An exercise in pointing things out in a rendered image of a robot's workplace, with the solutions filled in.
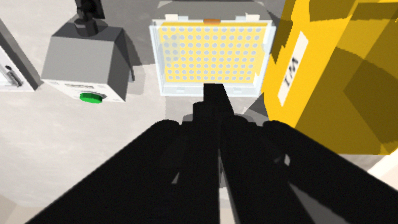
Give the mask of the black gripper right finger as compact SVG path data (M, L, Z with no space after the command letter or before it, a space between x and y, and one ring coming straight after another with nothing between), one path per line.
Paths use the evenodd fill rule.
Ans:
M257 126L213 86L235 224L398 224L396 188L284 122Z

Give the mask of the yellow bin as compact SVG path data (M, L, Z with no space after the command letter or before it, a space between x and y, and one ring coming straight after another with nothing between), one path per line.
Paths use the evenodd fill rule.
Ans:
M391 155L398 0L286 0L261 93L270 121L337 154Z

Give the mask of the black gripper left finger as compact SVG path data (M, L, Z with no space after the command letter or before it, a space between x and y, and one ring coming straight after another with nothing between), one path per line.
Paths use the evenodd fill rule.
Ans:
M181 125L154 123L25 224L145 224L178 173L166 224L220 224L218 124L203 83Z

